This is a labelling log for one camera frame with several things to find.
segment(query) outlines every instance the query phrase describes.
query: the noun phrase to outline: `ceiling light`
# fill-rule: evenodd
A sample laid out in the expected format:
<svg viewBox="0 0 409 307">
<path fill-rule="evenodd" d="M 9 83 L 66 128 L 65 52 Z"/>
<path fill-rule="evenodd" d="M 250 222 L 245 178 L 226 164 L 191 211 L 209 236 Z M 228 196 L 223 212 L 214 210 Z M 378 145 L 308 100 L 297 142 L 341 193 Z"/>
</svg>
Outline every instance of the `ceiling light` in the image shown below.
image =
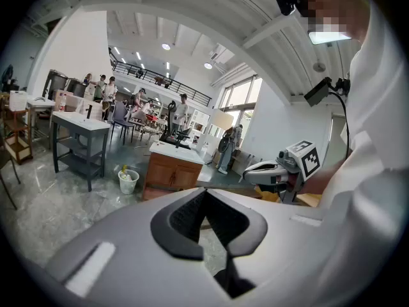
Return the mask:
<svg viewBox="0 0 409 307">
<path fill-rule="evenodd" d="M 312 32 L 311 31 L 311 32 L 308 32 L 308 36 L 314 45 L 351 39 L 349 36 L 343 35 L 340 32 Z"/>
</svg>

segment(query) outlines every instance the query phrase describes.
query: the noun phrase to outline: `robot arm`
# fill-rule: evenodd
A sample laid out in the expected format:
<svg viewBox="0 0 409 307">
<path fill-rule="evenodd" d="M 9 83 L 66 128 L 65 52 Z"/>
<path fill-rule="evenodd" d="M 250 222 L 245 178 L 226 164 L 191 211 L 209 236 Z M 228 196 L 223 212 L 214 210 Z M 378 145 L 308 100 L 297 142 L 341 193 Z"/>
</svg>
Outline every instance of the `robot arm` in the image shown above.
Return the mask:
<svg viewBox="0 0 409 307">
<path fill-rule="evenodd" d="M 243 172 L 243 178 L 260 186 L 262 191 L 278 193 L 284 203 L 293 203 L 304 182 L 320 168 L 315 144 L 303 140 L 281 150 L 275 161 L 259 162 L 250 166 Z M 294 188 L 288 184 L 290 174 L 297 175 Z"/>
</svg>

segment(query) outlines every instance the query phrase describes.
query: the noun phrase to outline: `gray tile floor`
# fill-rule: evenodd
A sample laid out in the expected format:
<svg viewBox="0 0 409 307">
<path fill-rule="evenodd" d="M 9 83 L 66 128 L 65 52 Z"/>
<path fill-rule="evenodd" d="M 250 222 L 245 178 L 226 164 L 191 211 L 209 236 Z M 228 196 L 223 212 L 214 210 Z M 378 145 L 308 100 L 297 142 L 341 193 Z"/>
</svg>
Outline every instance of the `gray tile floor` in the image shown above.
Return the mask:
<svg viewBox="0 0 409 307">
<path fill-rule="evenodd" d="M 33 148 L 34 158 L 23 165 L 16 164 L 21 184 L 17 183 L 9 162 L 1 173 L 11 196 L 18 206 L 15 211 L 0 185 L 0 218 L 6 234 L 17 251 L 44 266 L 49 258 L 65 243 L 80 234 L 93 223 L 121 207 L 140 203 L 144 174 L 149 161 L 149 146 L 145 136 L 142 141 L 125 145 L 115 129 L 112 143 L 108 141 L 105 177 L 95 177 L 89 193 L 85 178 L 59 163 L 55 174 L 52 152 L 41 144 Z M 141 175 L 133 194 L 120 191 L 118 171 L 126 164 Z M 213 175 L 223 177 L 211 166 L 204 168 L 201 180 L 212 180 Z M 240 177 L 228 177 L 227 182 L 237 182 Z M 204 247 L 205 264 L 214 275 L 224 268 L 226 251 L 213 230 L 202 230 L 199 243 Z"/>
</svg>

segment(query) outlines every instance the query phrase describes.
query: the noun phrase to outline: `railing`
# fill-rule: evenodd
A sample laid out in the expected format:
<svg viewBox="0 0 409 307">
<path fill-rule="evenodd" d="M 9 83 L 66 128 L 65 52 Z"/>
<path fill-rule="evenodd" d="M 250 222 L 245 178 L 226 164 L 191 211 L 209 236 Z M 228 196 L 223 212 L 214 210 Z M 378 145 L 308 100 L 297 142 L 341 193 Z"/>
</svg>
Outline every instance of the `railing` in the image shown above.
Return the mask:
<svg viewBox="0 0 409 307">
<path fill-rule="evenodd" d="M 154 83 L 158 86 L 163 85 L 165 89 L 171 90 L 180 95 L 186 93 L 188 99 L 199 102 L 206 107 L 209 106 L 209 102 L 212 99 L 207 95 L 192 89 L 190 86 L 184 85 L 178 81 L 175 81 L 174 79 L 168 79 L 166 76 L 152 72 L 151 70 L 142 69 L 139 66 L 117 61 L 112 70 L 118 73 L 136 77 L 137 79 L 142 79 L 149 83 Z"/>
</svg>

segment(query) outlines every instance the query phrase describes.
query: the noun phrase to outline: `trash can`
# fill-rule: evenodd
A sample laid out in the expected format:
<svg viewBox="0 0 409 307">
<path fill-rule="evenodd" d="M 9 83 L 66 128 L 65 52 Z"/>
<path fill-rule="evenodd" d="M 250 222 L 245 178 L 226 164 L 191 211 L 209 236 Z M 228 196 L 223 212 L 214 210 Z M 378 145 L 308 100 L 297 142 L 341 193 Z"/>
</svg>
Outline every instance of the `trash can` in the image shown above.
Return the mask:
<svg viewBox="0 0 409 307">
<path fill-rule="evenodd" d="M 123 180 L 121 178 L 122 170 L 119 171 L 118 177 L 120 178 L 121 191 L 125 194 L 131 194 L 135 189 L 136 182 L 139 180 L 139 174 L 130 169 L 126 169 L 125 174 L 129 175 L 132 181 Z"/>
</svg>

